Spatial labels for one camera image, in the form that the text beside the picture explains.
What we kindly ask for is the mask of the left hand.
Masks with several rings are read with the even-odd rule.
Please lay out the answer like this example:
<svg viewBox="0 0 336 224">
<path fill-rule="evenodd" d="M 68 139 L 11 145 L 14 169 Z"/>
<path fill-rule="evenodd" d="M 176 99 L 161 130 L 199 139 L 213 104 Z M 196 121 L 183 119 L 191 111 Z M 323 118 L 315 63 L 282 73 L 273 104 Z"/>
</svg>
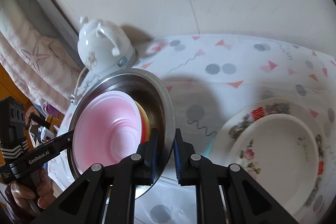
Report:
<svg viewBox="0 0 336 224">
<path fill-rule="evenodd" d="M 38 207 L 46 209 L 56 199 L 54 190 L 52 189 L 52 180 L 48 176 L 48 172 L 41 168 L 39 171 L 40 183 L 37 186 Z M 9 204 L 16 204 L 17 207 L 23 209 L 25 212 L 35 215 L 29 200 L 35 199 L 35 193 L 28 187 L 17 182 L 9 184 L 5 191 L 6 198 Z"/>
</svg>

